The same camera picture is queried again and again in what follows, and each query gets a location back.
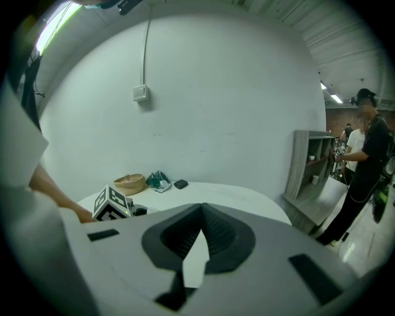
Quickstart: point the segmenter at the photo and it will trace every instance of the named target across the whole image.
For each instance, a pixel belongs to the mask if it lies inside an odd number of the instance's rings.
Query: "floor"
[[[318,236],[339,213],[346,194],[336,205],[332,214],[321,229],[314,234]],[[386,209],[379,224],[373,221],[373,206],[368,203],[348,230],[349,236],[343,243],[328,249],[337,253],[343,262],[347,262],[358,276],[383,265],[395,247],[395,188],[390,189]]]

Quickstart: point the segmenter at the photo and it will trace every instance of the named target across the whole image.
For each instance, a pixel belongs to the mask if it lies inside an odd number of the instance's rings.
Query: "red object on shelf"
[[[313,164],[316,164],[317,162],[323,161],[323,160],[325,160],[325,159],[327,159],[327,158],[328,158],[328,156],[322,156],[322,157],[319,158],[319,159],[307,161],[306,165],[313,165]]]

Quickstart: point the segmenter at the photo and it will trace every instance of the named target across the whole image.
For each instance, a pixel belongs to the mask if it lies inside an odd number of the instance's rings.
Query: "white wall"
[[[278,201],[293,131],[325,130],[320,80],[301,36],[221,4],[155,6],[145,24],[91,51],[49,100],[43,162],[76,201],[126,173],[252,188]]]

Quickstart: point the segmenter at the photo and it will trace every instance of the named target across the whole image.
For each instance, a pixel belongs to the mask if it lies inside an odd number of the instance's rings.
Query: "brick wall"
[[[379,112],[388,127],[395,131],[395,112],[383,110]],[[350,123],[352,128],[357,128],[358,114],[357,109],[326,109],[326,130],[331,130],[335,136],[341,136],[347,123]]]

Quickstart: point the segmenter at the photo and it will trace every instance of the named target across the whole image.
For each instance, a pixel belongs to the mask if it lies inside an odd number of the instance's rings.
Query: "fluorescent light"
[[[80,7],[81,5],[70,2],[47,24],[36,44],[40,55],[43,54],[44,49],[51,42],[57,31]]]
[[[337,95],[331,94],[331,97],[332,97],[333,99],[335,99],[337,103],[343,103],[343,101],[340,100],[339,97],[338,97]]]

